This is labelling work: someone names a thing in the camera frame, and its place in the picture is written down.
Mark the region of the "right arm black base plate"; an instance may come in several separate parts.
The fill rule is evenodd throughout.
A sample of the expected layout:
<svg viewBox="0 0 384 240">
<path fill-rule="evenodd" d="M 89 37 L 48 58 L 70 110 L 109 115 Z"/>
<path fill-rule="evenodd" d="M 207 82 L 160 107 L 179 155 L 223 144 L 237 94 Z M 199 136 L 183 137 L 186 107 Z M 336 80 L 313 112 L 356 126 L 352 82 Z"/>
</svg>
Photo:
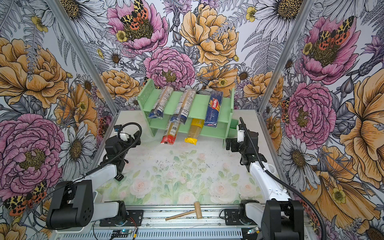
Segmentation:
<svg viewBox="0 0 384 240">
<path fill-rule="evenodd" d="M 256 225 L 252 220 L 241 218 L 240 211 L 235 209 L 224 209 L 223 215 L 226 226 L 250 226 Z"/>
</svg>

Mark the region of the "green wooden two-tier shelf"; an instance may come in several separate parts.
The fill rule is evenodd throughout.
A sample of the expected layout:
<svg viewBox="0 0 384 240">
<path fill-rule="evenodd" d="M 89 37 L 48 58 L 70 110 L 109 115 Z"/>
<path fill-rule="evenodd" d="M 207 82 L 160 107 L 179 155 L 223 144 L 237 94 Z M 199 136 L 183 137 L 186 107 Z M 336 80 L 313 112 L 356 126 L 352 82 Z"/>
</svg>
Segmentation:
<svg viewBox="0 0 384 240">
<path fill-rule="evenodd" d="M 150 129 L 150 134 L 155 137 L 158 130 L 165 131 L 171 116 L 174 114 L 175 109 L 182 96 L 181 91 L 174 91 L 164 109 L 164 117 L 162 119 L 150 119 L 149 113 L 157 101 L 162 90 L 156 89 L 154 81 L 149 79 L 137 96 L 138 103 L 141 111 L 143 112 L 147 126 Z M 230 90 L 231 96 L 223 98 L 221 110 L 218 117 L 217 127 L 204 126 L 201 131 L 201 136 L 225 140 L 227 138 L 235 138 L 237 136 L 236 127 L 239 124 L 238 120 L 233 119 L 234 113 L 234 96 L 235 90 Z M 189 132 L 192 119 L 205 119 L 210 97 L 208 95 L 197 94 L 194 98 L 187 122 L 181 125 L 179 133 L 187 134 Z"/>
</svg>

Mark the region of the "black handheld remote device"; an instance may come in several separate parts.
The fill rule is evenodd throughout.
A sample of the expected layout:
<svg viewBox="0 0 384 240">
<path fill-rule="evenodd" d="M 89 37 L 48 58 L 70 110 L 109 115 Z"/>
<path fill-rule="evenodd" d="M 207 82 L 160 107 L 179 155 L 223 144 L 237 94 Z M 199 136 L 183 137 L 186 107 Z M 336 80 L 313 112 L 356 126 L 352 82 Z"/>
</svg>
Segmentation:
<svg viewBox="0 0 384 240">
<path fill-rule="evenodd" d="M 123 178 L 124 178 L 124 175 L 122 175 L 122 174 L 119 174 L 119 175 L 117 175 L 116 177 L 114 177 L 114 179 L 115 179 L 116 181 L 118 181 L 118 182 L 122 181 Z"/>
</svg>

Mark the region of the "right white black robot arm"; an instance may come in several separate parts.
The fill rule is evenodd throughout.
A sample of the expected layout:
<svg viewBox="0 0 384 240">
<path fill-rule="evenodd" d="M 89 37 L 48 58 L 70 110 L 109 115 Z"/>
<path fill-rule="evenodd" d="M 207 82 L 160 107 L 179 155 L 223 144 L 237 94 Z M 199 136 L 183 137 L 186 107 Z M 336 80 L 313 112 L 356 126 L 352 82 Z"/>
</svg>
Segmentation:
<svg viewBox="0 0 384 240">
<path fill-rule="evenodd" d="M 235 138 L 226 139 L 226 149 L 241 154 L 240 164 L 259 184 L 266 202 L 243 200 L 240 219 L 255 223 L 259 240 L 303 240 L 304 208 L 292 200 L 286 189 L 274 180 L 265 157 L 259 153 L 258 133 L 238 130 Z"/>
</svg>

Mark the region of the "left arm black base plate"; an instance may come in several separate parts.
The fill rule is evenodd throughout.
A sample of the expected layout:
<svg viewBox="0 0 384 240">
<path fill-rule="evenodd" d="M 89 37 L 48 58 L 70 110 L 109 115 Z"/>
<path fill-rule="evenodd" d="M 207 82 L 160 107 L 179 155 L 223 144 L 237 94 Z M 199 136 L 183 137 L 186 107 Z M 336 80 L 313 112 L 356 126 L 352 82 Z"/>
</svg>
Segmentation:
<svg viewBox="0 0 384 240">
<path fill-rule="evenodd" d="M 127 210 L 127 219 L 100 220 L 100 227 L 140 227 L 143 221 L 143 210 Z"/>
</svg>

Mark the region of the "blue Barilla spaghetti bag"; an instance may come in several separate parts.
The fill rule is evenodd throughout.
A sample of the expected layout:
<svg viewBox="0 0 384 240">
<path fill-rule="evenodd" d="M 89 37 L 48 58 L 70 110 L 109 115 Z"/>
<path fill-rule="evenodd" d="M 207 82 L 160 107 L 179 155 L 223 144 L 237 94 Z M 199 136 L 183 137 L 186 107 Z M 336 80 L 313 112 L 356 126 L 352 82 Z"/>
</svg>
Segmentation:
<svg viewBox="0 0 384 240">
<path fill-rule="evenodd" d="M 212 91 L 208 102 L 204 126 L 216 128 L 218 124 L 223 92 Z"/>
</svg>

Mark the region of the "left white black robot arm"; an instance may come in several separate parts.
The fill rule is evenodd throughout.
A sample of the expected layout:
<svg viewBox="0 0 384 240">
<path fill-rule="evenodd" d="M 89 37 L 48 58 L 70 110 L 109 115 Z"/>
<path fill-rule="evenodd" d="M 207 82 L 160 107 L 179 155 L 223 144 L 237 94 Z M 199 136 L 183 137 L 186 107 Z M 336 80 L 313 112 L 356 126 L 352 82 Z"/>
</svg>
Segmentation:
<svg viewBox="0 0 384 240">
<path fill-rule="evenodd" d="M 46 226 L 50 230 L 84 228 L 89 223 L 106 220 L 123 224 L 128 213 L 123 201 L 96 202 L 96 190 L 111 179 L 121 181 L 122 171 L 128 161 L 125 156 L 130 148 L 140 145 L 140 133 L 125 137 L 113 136 L 106 141 L 107 156 L 99 167 L 84 178 L 57 185 L 53 192 Z"/>
</svg>

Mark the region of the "clear tape roll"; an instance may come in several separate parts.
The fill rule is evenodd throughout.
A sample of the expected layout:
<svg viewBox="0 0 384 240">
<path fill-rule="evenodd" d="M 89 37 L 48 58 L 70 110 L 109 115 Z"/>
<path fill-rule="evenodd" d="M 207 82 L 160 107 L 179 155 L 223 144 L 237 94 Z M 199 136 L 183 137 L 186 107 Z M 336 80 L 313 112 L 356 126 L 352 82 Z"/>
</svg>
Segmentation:
<svg viewBox="0 0 384 240">
<path fill-rule="evenodd" d="M 268 170 L 274 176 L 277 175 L 277 169 L 276 169 L 276 167 L 273 164 L 268 164 Z"/>
</svg>

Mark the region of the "clear spaghetti bag white label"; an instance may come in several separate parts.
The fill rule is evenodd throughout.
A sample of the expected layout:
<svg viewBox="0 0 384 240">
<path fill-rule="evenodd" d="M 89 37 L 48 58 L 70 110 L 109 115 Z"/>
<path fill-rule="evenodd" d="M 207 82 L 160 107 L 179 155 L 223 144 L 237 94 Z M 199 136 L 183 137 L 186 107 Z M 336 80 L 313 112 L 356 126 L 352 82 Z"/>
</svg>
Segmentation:
<svg viewBox="0 0 384 240">
<path fill-rule="evenodd" d="M 194 98 L 196 96 L 197 91 L 190 89 L 186 90 L 182 96 L 180 97 L 179 103 L 174 111 L 174 114 L 171 116 L 171 123 L 181 123 L 185 124 L 193 104 Z"/>
</svg>

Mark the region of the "red-ended clear spaghetti bag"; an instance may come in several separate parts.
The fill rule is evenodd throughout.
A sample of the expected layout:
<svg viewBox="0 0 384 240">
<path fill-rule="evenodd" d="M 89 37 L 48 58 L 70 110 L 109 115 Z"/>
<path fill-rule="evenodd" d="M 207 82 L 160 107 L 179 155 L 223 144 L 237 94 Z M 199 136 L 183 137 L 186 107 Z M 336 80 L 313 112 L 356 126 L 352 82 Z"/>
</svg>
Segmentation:
<svg viewBox="0 0 384 240">
<path fill-rule="evenodd" d="M 179 122 L 168 122 L 161 144 L 173 145 L 175 143 L 180 125 L 181 124 Z"/>
</svg>

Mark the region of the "small wooden mallet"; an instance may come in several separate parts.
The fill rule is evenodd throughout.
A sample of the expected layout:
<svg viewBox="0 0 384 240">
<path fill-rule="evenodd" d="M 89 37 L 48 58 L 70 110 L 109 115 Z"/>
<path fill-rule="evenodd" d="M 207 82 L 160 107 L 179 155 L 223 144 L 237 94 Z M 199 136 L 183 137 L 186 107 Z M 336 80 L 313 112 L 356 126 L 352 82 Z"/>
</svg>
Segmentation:
<svg viewBox="0 0 384 240">
<path fill-rule="evenodd" d="M 174 215 L 174 216 L 171 216 L 171 217 L 168 217 L 168 218 L 165 218 L 165 220 L 169 221 L 169 220 L 181 218 L 181 217 L 184 217 L 184 216 L 187 216 L 187 215 L 191 215 L 191 214 L 196 214 L 196 218 L 197 219 L 202 219 L 203 218 L 202 209 L 201 209 L 201 205 L 200 205 L 199 202 L 195 202 L 194 203 L 194 210 L 188 211 L 188 212 L 185 212 L 185 213 L 181 213 L 181 214 L 178 214 L 178 215 Z"/>
</svg>

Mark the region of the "clear spaghetti bag dark end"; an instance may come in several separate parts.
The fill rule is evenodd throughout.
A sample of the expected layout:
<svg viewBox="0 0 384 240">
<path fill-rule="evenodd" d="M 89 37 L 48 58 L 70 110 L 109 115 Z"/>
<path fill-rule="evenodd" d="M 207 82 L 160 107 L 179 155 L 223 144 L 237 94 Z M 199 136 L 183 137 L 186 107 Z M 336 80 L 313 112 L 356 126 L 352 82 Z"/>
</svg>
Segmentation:
<svg viewBox="0 0 384 240">
<path fill-rule="evenodd" d="M 166 107 L 166 104 L 168 103 L 168 100 L 170 96 L 172 95 L 173 91 L 175 90 L 173 85 L 167 85 L 162 88 L 161 93 L 159 94 L 159 97 L 154 104 L 151 112 L 149 113 L 150 119 L 159 118 L 162 119 L 164 116 L 164 109 Z"/>
</svg>

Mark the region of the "yellow spaghetti bag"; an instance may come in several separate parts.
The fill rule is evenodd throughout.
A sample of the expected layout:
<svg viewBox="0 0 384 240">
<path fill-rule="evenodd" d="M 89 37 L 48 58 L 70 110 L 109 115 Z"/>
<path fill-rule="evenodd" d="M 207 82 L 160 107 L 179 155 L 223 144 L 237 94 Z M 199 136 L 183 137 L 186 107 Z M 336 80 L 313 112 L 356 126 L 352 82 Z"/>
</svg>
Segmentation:
<svg viewBox="0 0 384 240">
<path fill-rule="evenodd" d="M 196 145 L 198 137 L 203 129 L 205 121 L 201 119 L 192 119 L 188 137 L 185 138 L 185 143 Z"/>
</svg>

